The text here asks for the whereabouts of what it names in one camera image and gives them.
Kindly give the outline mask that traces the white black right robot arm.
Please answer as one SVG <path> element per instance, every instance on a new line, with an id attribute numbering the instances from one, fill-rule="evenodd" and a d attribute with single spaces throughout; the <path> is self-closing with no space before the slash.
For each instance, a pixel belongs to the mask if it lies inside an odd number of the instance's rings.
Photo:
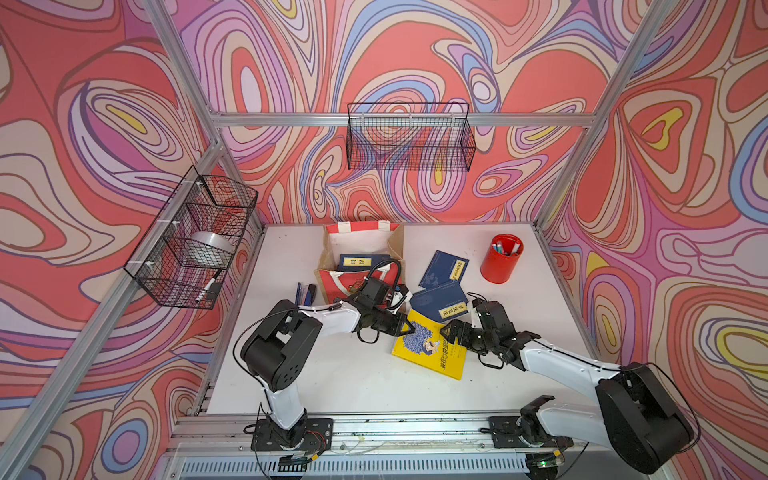
<path id="1" fill-rule="evenodd" d="M 659 379 L 658 368 L 606 363 L 562 349 L 517 329 L 497 301 L 479 299 L 473 307 L 479 326 L 449 321 L 440 330 L 447 343 L 480 359 L 497 358 L 498 370 L 512 366 L 549 378 L 589 401 L 569 405 L 542 394 L 514 417 L 492 417 L 490 433 L 497 444 L 568 447 L 583 440 L 611 448 L 634 470 L 653 474 L 698 443 L 699 424 L 689 422 Z"/>

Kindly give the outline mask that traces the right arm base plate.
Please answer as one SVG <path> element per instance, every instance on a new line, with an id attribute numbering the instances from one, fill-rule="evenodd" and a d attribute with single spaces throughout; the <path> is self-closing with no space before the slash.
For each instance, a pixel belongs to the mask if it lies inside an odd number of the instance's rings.
<path id="1" fill-rule="evenodd" d="M 497 449 L 569 449 L 574 445 L 570 437 L 547 433 L 535 417 L 491 416 L 480 432 L 489 435 Z"/>

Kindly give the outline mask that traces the red beige canvas tote bag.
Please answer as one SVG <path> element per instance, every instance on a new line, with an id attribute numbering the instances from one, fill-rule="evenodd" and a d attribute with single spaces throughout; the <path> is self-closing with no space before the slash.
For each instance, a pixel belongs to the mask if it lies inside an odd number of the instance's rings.
<path id="1" fill-rule="evenodd" d="M 402 224 L 386 220 L 339 222 L 325 227 L 315 276 L 323 298 L 332 303 L 355 293 L 369 271 L 396 286 L 405 280 Z"/>

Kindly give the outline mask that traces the yellow illustrated book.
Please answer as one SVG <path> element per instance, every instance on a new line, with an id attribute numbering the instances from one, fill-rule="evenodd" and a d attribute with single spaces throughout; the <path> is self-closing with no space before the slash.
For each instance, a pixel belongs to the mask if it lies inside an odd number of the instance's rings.
<path id="1" fill-rule="evenodd" d="M 446 340 L 442 325 L 411 310 L 407 320 L 413 332 L 399 337 L 392 355 L 446 377 L 460 381 L 464 372 L 467 349 Z"/>

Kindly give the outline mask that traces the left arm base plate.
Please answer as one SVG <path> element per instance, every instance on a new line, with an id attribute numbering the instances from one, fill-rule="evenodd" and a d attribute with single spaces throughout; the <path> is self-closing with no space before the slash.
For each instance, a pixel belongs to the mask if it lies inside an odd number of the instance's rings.
<path id="1" fill-rule="evenodd" d="M 258 420 L 252 433 L 254 452 L 323 453 L 332 447 L 332 418 L 300 419 L 291 429 L 283 429 L 270 418 Z"/>

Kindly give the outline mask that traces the red pen holder cup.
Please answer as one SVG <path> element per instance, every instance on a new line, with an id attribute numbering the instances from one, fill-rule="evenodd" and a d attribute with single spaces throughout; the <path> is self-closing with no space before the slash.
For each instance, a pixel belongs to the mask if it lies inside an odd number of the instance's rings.
<path id="1" fill-rule="evenodd" d="M 505 255 L 497 253 L 493 245 L 500 242 L 503 245 Z M 510 255 L 510 252 L 516 242 L 522 244 L 516 255 Z M 519 259 L 524 252 L 522 240 L 512 234 L 498 234 L 493 237 L 487 250 L 485 258 L 480 267 L 482 277 L 494 284 L 506 283 L 511 277 Z"/>

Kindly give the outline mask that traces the white marker in basket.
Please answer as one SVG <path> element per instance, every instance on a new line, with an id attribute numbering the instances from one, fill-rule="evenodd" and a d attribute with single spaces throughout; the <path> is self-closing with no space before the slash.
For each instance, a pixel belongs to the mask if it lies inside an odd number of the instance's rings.
<path id="1" fill-rule="evenodd" d="M 200 290 L 199 294 L 195 298 L 196 303 L 201 303 L 204 300 L 215 297 L 220 290 L 220 284 L 216 278 L 211 278 L 206 285 Z"/>

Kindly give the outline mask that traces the navy book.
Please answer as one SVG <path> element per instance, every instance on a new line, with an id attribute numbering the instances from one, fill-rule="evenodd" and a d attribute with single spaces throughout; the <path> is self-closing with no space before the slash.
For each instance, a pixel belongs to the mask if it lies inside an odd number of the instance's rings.
<path id="1" fill-rule="evenodd" d="M 466 273 L 469 260 L 441 250 L 436 250 L 423 274 L 419 286 L 432 289 L 450 282 L 460 282 Z"/>
<path id="2" fill-rule="evenodd" d="M 341 254 L 336 270 L 340 272 L 368 272 L 374 267 L 386 266 L 388 254 Z"/>
<path id="3" fill-rule="evenodd" d="M 424 317 L 446 323 L 469 312 L 467 296 L 458 281 L 420 291 L 410 300 L 412 310 Z"/>

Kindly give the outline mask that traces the green circuit board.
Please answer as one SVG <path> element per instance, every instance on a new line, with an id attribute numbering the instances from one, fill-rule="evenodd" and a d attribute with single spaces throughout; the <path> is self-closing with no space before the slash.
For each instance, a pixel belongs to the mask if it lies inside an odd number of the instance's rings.
<path id="1" fill-rule="evenodd" d="M 308 469 L 308 465 L 315 460 L 314 456 L 283 456 L 278 460 L 279 472 L 304 472 Z"/>

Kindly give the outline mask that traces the grey tape roll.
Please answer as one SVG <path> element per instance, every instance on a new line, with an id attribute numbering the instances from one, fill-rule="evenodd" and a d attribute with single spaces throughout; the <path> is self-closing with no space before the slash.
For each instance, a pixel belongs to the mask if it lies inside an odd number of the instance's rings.
<path id="1" fill-rule="evenodd" d="M 225 236 L 210 231 L 197 231 L 183 240 L 181 257 L 185 266 L 225 269 L 234 251 L 235 246 Z"/>

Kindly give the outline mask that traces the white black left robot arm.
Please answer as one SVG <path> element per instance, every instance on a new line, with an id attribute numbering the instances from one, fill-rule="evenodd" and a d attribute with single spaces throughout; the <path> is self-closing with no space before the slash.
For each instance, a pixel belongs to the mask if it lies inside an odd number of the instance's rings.
<path id="1" fill-rule="evenodd" d="M 318 339 L 353 333 L 365 342 L 362 332 L 381 336 L 410 336 L 415 327 L 407 319 L 404 304 L 410 299 L 407 286 L 392 286 L 369 277 L 352 295 L 320 307 L 298 306 L 281 300 L 256 324 L 235 360 L 265 393 L 267 418 L 278 431 L 292 434 L 306 422 L 295 382 Z"/>

